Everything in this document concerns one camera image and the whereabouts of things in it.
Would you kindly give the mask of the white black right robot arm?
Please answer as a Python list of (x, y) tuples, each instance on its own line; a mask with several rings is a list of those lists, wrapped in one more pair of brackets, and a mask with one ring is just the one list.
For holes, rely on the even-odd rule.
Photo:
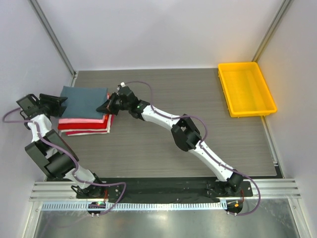
[(136, 119), (152, 122), (169, 130), (174, 143), (180, 150), (195, 155), (216, 175), (223, 190), (221, 195), (235, 196), (240, 193), (243, 175), (227, 165), (207, 146), (206, 136), (201, 136), (192, 120), (197, 117), (186, 114), (176, 116), (159, 110), (152, 103), (138, 99), (123, 82), (118, 85), (117, 92), (112, 93), (96, 111), (109, 115), (117, 115), (119, 111), (128, 111)]

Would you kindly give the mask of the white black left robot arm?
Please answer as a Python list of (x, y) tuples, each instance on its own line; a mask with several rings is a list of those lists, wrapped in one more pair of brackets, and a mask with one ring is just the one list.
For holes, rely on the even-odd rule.
[(60, 117), (66, 107), (66, 97), (28, 94), (17, 104), (25, 127), (32, 132), (26, 153), (49, 179), (68, 179), (78, 198), (100, 198), (105, 186), (99, 177), (79, 165), (79, 159), (60, 135), (52, 128), (51, 117)]

